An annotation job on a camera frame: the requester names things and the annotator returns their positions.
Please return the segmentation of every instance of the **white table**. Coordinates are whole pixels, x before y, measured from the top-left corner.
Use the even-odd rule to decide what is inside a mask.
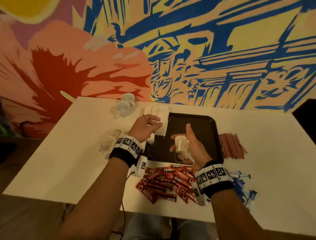
[[[98,142],[113,129],[128,131],[147,106],[114,119],[118,100],[79,97],[11,182],[4,194],[76,204],[106,160]],[[291,114],[170,104],[170,112],[207,115],[218,132],[237,133],[248,151],[244,160],[225,160],[231,172],[251,174],[248,189],[258,192],[251,213],[264,229],[316,236],[316,146]],[[151,162],[152,166],[166,163]],[[130,177],[124,208],[163,216],[214,222],[211,205],[159,200],[151,204]]]

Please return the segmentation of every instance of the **person's right hand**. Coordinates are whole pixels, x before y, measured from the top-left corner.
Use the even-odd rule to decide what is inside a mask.
[[[184,164],[191,164],[194,170],[199,171],[205,166],[207,162],[212,160],[210,155],[206,152],[203,144],[195,137],[195,134],[189,123],[186,125],[186,134],[174,134],[171,136],[171,139],[175,139],[176,136],[185,136],[189,140],[189,152],[195,161],[195,163],[193,163],[189,159],[184,159],[184,156],[179,153],[178,158],[181,159]],[[176,145],[172,145],[170,152],[175,150]]]

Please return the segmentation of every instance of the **leg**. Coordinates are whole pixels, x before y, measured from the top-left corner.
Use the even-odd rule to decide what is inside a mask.
[[[123,240],[161,240],[161,216],[134,213],[130,219]]]
[[[176,218],[176,225],[179,232],[179,240],[211,240],[206,230],[205,222]]]

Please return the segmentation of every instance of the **wall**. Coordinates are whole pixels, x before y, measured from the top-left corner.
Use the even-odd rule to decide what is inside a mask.
[[[44,138],[78,96],[291,113],[316,96],[315,0],[0,0],[0,99]]]

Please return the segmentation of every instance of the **hand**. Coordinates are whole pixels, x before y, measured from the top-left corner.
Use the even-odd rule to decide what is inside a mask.
[[[137,118],[128,135],[136,138],[140,143],[146,141],[152,133],[162,127],[162,123],[155,121],[159,122],[160,118],[151,114]]]
[[[181,159],[184,164],[191,164],[194,170],[199,171],[207,162],[212,160],[203,144],[195,137],[189,123],[186,125],[186,134],[174,134],[171,136],[171,139],[175,139],[176,136],[185,136],[189,140],[189,152],[195,161],[195,163],[193,163],[189,159],[184,159],[184,156],[179,153],[178,158]],[[176,150],[176,145],[171,146],[170,152],[174,150]]]

